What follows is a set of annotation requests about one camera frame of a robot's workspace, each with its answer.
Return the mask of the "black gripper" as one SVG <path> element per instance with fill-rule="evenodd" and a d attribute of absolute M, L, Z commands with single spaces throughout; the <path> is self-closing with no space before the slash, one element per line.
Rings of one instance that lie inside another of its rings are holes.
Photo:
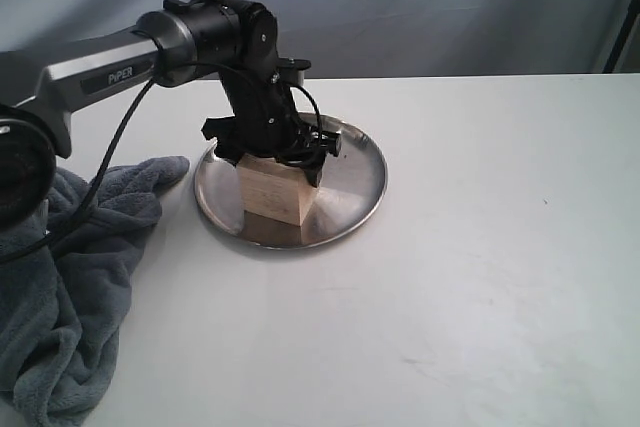
<path fill-rule="evenodd" d="M 314 109 L 310 123 L 302 119 L 291 93 L 292 89 L 306 90 L 283 83 L 277 68 L 265 81 L 246 69 L 218 66 L 216 72 L 233 114 L 204 122 L 203 136 L 216 140 L 214 154 L 233 167 L 245 154 L 300 163 L 308 184 L 318 188 L 324 158 L 339 155 L 341 137 L 324 129 L 313 97 L 307 97 Z"/>

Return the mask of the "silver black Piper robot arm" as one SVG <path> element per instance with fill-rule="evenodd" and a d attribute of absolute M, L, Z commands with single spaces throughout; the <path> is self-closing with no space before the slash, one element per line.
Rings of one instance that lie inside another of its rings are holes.
<path fill-rule="evenodd" d="M 122 31 L 1 56 L 1 225 L 44 200 L 56 162 L 71 155 L 70 117 L 147 81 L 173 88 L 217 74 L 232 115 L 202 132 L 231 164 L 271 158 L 317 186 L 340 137 L 304 121 L 292 90 L 309 62 L 277 51 L 278 23 L 261 3 L 168 0 Z"/>

